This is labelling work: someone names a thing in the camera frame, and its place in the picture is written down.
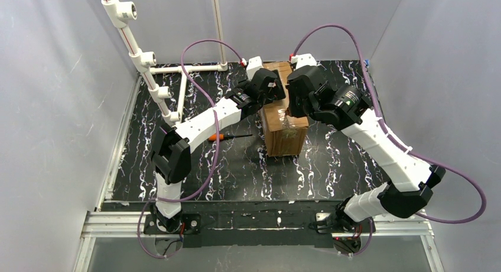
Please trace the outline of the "brown cardboard express box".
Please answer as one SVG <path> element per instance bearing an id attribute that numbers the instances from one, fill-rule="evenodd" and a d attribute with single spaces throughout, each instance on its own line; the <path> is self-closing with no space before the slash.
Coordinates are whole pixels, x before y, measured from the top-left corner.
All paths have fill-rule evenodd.
<path id="1" fill-rule="evenodd" d="M 297 156 L 301 153 L 308 132 L 307 117 L 288 115 L 288 91 L 285 98 L 265 105 L 260 111 L 266 154 L 269 157 Z"/>

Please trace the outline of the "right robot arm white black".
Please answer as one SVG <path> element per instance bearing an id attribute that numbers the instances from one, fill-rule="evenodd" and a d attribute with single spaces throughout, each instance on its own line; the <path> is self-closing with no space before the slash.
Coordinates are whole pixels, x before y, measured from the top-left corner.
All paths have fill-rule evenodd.
<path id="1" fill-rule="evenodd" d="M 386 213 L 409 218 L 428 204 L 445 169 L 398 148 L 379 125 L 367 96 L 349 84 L 327 81 L 317 66 L 294 70 L 287 83 L 291 116 L 308 116 L 341 131 L 390 178 L 373 190 L 346 199 L 336 210 L 337 219 L 355 224 Z"/>

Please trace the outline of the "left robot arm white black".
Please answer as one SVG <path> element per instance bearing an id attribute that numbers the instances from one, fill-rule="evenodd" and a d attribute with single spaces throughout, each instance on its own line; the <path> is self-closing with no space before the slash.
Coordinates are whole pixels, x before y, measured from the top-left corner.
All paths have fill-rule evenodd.
<path id="1" fill-rule="evenodd" d="M 157 181 L 157 201 L 150 212 L 159 227 L 174 233 L 181 226 L 181 183 L 191 172 L 192 152 L 217 130 L 237 124 L 284 97 L 278 72 L 261 67 L 210 109 L 177 126 L 160 126 L 150 152 Z"/>

